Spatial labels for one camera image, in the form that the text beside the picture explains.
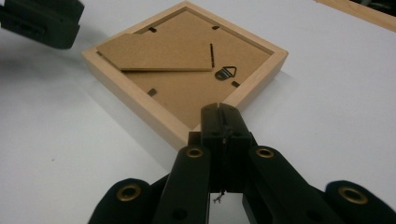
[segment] white table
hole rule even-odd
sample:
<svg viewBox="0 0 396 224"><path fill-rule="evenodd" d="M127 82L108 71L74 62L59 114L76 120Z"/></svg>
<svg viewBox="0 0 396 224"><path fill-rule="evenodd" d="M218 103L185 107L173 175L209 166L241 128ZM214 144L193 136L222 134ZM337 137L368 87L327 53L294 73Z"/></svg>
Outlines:
<svg viewBox="0 0 396 224"><path fill-rule="evenodd" d="M86 223L116 182L171 170L177 152L80 53L178 2L84 0L70 50L0 30L0 223ZM258 143L318 189L350 180L396 209L396 34L314 0L192 2L290 53L242 111ZM210 223L248 223L241 198Z"/></svg>

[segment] metal rivet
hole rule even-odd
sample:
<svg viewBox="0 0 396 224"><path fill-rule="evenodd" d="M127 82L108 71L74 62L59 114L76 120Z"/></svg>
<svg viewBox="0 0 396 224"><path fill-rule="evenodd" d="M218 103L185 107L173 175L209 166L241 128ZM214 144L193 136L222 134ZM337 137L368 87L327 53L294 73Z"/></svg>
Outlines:
<svg viewBox="0 0 396 224"><path fill-rule="evenodd" d="M137 184L125 185L117 192L117 198L122 202L129 202L137 198L142 189Z"/></svg>
<svg viewBox="0 0 396 224"><path fill-rule="evenodd" d="M204 155L204 152L200 148L189 148L187 150L187 156L191 158L198 158Z"/></svg>
<svg viewBox="0 0 396 224"><path fill-rule="evenodd" d="M363 193L351 187L341 187L338 189L338 193L350 203L366 204L369 202Z"/></svg>
<svg viewBox="0 0 396 224"><path fill-rule="evenodd" d="M256 154L266 159L274 157L274 152L268 148L259 148L256 150Z"/></svg>

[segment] wooden edge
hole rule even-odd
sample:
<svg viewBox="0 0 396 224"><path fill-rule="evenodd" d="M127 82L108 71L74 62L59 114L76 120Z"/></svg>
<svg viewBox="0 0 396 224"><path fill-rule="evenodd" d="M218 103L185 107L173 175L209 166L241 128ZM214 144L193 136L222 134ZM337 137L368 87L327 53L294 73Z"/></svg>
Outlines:
<svg viewBox="0 0 396 224"><path fill-rule="evenodd" d="M285 50L273 54L238 87L238 91L231 93L223 103L235 106L238 109L246 108L274 76L279 73L287 56L288 53Z"/></svg>
<svg viewBox="0 0 396 224"><path fill-rule="evenodd" d="M212 23L213 25L220 26L224 31L237 36L252 46L255 46L271 55L271 57L262 64L259 69L251 74L250 77L245 80L240 87L238 87L237 91L233 92L223 101L224 104L237 106L238 108L244 107L248 102L251 102L251 100L259 94L260 91L262 91L269 80L271 80L271 78L280 71L288 53L282 48L194 5L193 3L188 1L181 2L110 37L98 45L106 43L107 41L123 34L144 33L150 27L161 24L186 10L201 19ZM108 89L119 97L119 99L121 99L175 149L186 146L188 143L189 132L199 131L201 125L190 130L169 111L165 110L160 104L151 100L145 92L135 86L135 84L125 77L119 70L113 66L106 66L108 62L97 53L96 46L82 52L82 56L84 57L84 60L92 74L95 75L98 80L100 80Z"/></svg>
<svg viewBox="0 0 396 224"><path fill-rule="evenodd" d="M348 0L316 0L321 4L336 8L349 15L381 26L385 29L396 32L396 17L374 10L372 8L348 1Z"/></svg>
<svg viewBox="0 0 396 224"><path fill-rule="evenodd" d="M91 73L172 147L187 145L190 129L185 124L152 100L117 68L106 66L96 49L87 49L82 56Z"/></svg>

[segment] clamp jaw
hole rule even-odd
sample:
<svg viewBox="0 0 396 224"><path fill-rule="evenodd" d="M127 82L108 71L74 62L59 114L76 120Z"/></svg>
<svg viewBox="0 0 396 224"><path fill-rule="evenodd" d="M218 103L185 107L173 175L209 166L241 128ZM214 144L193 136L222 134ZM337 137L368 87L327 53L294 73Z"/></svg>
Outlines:
<svg viewBox="0 0 396 224"><path fill-rule="evenodd" d="M84 6L78 0L6 0L1 27L56 49L70 49Z"/></svg>
<svg viewBox="0 0 396 224"><path fill-rule="evenodd" d="M396 223L396 213L367 189L310 186L271 147L258 146L239 111L205 106L169 175L156 183L126 179L96 206L90 223L208 223L209 193L243 193L251 223Z"/></svg>

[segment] frame backing board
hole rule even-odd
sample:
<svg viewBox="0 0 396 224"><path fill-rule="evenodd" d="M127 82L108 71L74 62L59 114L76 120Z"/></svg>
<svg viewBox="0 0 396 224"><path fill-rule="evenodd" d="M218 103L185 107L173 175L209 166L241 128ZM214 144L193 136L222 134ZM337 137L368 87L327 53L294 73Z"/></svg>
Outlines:
<svg viewBox="0 0 396 224"><path fill-rule="evenodd" d="M210 43L165 33L161 30L156 35L124 34L97 49L123 72L212 70Z"/></svg>
<svg viewBox="0 0 396 224"><path fill-rule="evenodd" d="M97 48L123 34L186 36L210 42L215 66L209 72L121 72ZM199 131L203 106L222 102L243 108L279 72L288 53L190 2L182 2L82 55L106 87L173 147L181 148L186 146L189 132ZM223 66L237 67L236 76L215 79ZM156 94L150 96L152 89Z"/></svg>

